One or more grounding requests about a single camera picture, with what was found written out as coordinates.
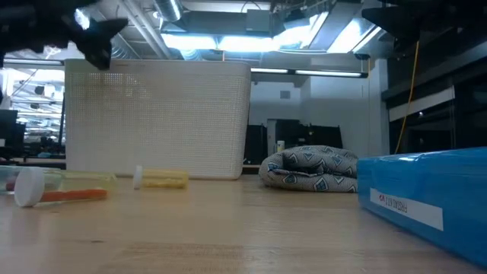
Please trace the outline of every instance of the small yellow bottle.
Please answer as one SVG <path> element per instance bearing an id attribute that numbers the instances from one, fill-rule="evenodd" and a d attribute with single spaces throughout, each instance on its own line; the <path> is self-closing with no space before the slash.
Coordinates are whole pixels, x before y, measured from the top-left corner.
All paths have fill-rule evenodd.
<path id="1" fill-rule="evenodd" d="M 189 174 L 178 170 L 145 169 L 142 166 L 135 168 L 133 185 L 134 190 L 143 187 L 187 188 Z"/>

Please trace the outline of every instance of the white wall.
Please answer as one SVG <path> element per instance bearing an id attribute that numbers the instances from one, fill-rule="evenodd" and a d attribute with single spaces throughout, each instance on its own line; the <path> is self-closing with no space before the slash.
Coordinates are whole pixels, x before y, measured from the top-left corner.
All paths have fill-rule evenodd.
<path id="1" fill-rule="evenodd" d="M 339 126 L 343 147 L 359 157 L 389 154 L 387 111 L 380 100 L 386 65 L 377 61 L 369 79 L 311 77 L 301 88 L 301 122 Z"/>
<path id="2" fill-rule="evenodd" d="M 291 99 L 281 99 L 281 91 L 290 91 Z M 293 83 L 252 83 L 249 124 L 267 124 L 267 119 L 300 119 L 301 89 Z"/>

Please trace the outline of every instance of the blue box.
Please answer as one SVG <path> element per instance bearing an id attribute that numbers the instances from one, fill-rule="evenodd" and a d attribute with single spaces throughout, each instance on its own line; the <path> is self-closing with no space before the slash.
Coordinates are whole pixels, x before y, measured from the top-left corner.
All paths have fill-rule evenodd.
<path id="1" fill-rule="evenodd" d="M 487 148 L 358 161 L 363 207 L 487 267 Z"/>

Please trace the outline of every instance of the ceiling light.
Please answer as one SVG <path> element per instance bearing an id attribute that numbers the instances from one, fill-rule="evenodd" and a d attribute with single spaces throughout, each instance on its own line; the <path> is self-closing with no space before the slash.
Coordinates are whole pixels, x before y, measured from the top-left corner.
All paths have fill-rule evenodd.
<path id="1" fill-rule="evenodd" d="M 28 122 L 29 122 L 29 120 L 25 119 L 23 117 L 17 118 L 17 123 L 28 123 Z"/>
<path id="2" fill-rule="evenodd" d="M 61 113 L 38 113 L 34 111 L 19 111 L 18 116 L 61 118 Z"/>
<path id="3" fill-rule="evenodd" d="M 251 68 L 251 72 L 254 73 L 273 73 L 273 74 L 287 74 L 287 69 L 282 68 Z"/>
<path id="4" fill-rule="evenodd" d="M 364 47 L 367 43 L 369 43 L 370 40 L 372 40 L 372 38 L 374 38 L 378 33 L 380 33 L 381 30 L 382 29 L 380 27 L 376 27 L 373 30 L 369 31 L 368 34 L 365 36 L 365 38 L 362 39 L 362 41 L 360 41 L 360 43 L 358 43 L 358 45 L 352 49 L 352 52 L 356 53 L 357 51 L 359 51 L 362 47 Z"/>
<path id="5" fill-rule="evenodd" d="M 364 22 L 361 18 L 355 18 L 343 29 L 335 39 L 328 53 L 349 53 L 364 37 L 374 28 L 373 24 Z"/>
<path id="6" fill-rule="evenodd" d="M 168 47 L 175 49 L 216 49 L 215 40 L 208 36 L 162 34 Z"/>
<path id="7" fill-rule="evenodd" d="M 272 40 L 276 45 L 289 46 L 301 43 L 310 31 L 310 26 L 293 27 L 288 30 L 284 30 L 279 35 L 274 36 Z"/>
<path id="8" fill-rule="evenodd" d="M 325 23 L 328 14 L 329 14 L 328 11 L 322 12 L 321 14 L 314 15 L 313 17 L 310 18 L 311 29 L 307 34 L 307 36 L 303 39 L 300 48 L 303 49 L 304 47 L 309 46 L 311 42 L 313 42 L 314 37 L 317 36 L 318 31 L 320 31 L 321 27 Z"/>
<path id="9" fill-rule="evenodd" d="M 294 27 L 303 27 L 309 25 L 308 18 L 304 16 L 303 11 L 300 8 L 292 10 L 289 15 L 284 19 L 284 27 L 291 29 Z"/>
<path id="10" fill-rule="evenodd" d="M 303 69 L 297 69 L 295 73 L 297 75 L 308 75 L 308 76 L 331 76 L 331 77 L 351 77 L 351 78 L 360 78 L 366 76 L 366 74 L 360 72 L 327 72 L 327 71 L 313 71 L 313 70 L 303 70 Z"/>
<path id="11" fill-rule="evenodd" d="M 279 49 L 279 45 L 268 37 L 223 37 L 218 49 L 239 53 L 267 53 Z"/>
<path id="12" fill-rule="evenodd" d="M 63 62 L 60 60 L 42 60 L 42 59 L 15 59 L 6 58 L 4 64 L 16 64 L 16 65 L 61 65 Z"/>

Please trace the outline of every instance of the wooden table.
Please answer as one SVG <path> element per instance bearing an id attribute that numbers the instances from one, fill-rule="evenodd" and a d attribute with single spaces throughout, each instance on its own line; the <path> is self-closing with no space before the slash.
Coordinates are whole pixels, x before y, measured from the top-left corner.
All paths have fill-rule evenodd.
<path id="1" fill-rule="evenodd" d="M 358 207 L 354 194 L 239 181 L 20 209 L 0 196 L 0 273 L 484 273 Z"/>

